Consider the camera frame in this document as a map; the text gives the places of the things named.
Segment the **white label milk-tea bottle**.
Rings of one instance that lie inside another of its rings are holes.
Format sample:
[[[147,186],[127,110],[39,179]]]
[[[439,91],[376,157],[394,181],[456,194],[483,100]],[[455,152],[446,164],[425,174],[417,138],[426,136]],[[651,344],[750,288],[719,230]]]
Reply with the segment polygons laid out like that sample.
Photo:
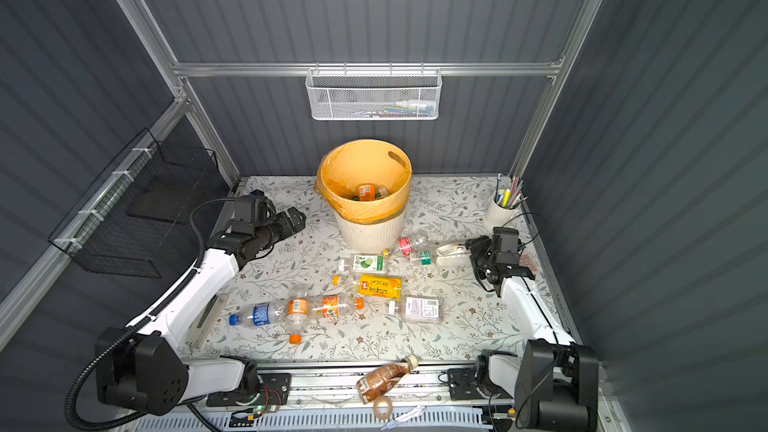
[[[468,267],[471,265],[470,251],[459,243],[445,244],[435,249],[416,252],[413,259],[419,265],[435,265],[441,268]]]

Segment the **red label clear bottle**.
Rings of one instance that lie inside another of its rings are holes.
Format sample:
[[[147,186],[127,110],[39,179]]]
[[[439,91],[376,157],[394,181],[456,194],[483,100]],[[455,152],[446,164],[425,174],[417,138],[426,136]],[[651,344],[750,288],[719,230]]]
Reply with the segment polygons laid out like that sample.
[[[400,238],[397,241],[395,252],[398,257],[415,261],[430,260],[432,256],[429,237],[421,232]]]

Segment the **blue label clear bottle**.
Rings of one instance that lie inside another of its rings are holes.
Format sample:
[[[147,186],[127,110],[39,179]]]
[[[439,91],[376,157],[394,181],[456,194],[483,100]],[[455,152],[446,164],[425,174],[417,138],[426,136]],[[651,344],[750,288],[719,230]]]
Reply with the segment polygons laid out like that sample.
[[[230,326],[258,328],[279,324],[285,315],[286,301],[274,301],[249,305],[229,316]]]

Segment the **orange juice bottle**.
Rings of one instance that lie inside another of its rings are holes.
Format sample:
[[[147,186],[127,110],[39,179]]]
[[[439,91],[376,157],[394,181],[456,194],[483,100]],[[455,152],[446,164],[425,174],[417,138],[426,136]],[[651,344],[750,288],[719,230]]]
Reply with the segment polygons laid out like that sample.
[[[357,189],[357,194],[353,196],[355,201],[370,202],[377,199],[377,189],[374,184],[362,184]]]

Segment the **brown label tea bottle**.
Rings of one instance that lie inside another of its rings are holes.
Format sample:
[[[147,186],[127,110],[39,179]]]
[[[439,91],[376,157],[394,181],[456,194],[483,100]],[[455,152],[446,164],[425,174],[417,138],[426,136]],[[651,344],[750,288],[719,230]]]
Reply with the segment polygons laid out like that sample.
[[[378,186],[375,192],[375,199],[379,200],[389,195],[388,189],[384,186]]]

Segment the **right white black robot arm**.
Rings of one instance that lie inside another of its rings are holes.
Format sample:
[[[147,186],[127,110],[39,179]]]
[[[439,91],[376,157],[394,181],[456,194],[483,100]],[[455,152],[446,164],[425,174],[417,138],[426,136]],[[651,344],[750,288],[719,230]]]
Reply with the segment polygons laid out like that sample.
[[[485,350],[470,383],[485,396],[514,399],[515,425],[544,431],[595,431],[599,361],[541,302],[536,276],[521,264],[519,232],[496,227],[464,246],[476,281],[511,311],[526,339],[523,355]]]

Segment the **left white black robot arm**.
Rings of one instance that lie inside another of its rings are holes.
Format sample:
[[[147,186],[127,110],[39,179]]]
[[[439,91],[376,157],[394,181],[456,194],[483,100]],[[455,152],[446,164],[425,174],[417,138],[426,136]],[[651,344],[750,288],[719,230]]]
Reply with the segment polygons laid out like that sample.
[[[258,396],[263,388],[257,364],[225,356],[184,360],[178,347],[193,321],[220,288],[248,263],[267,257],[274,247],[306,227],[306,216],[295,207],[277,211],[260,190],[230,198],[232,217],[211,237],[196,223],[197,206],[188,223],[199,250],[191,266],[163,295],[122,328],[107,328],[98,337],[93,359],[75,378],[64,401],[67,423],[80,431],[119,428],[147,415],[162,416],[187,407],[209,430],[215,425],[197,408],[211,394]],[[90,376],[104,405],[126,409],[115,419],[94,422],[77,411],[79,394]]]

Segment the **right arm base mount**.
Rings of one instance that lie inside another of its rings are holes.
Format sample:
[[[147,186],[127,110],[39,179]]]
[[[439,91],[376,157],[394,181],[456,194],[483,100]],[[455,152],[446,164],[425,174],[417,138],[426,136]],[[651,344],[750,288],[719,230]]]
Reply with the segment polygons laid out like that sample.
[[[451,368],[447,371],[447,384],[453,401],[493,400],[511,401],[512,396],[493,384],[476,366]]]

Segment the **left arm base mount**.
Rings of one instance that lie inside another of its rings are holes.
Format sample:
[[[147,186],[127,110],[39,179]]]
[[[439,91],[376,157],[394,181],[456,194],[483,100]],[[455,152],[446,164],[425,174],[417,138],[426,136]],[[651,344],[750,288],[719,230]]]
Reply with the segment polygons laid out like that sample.
[[[257,374],[246,379],[237,389],[217,392],[206,398],[208,407],[256,407],[278,408],[285,405],[292,385],[289,373]]]

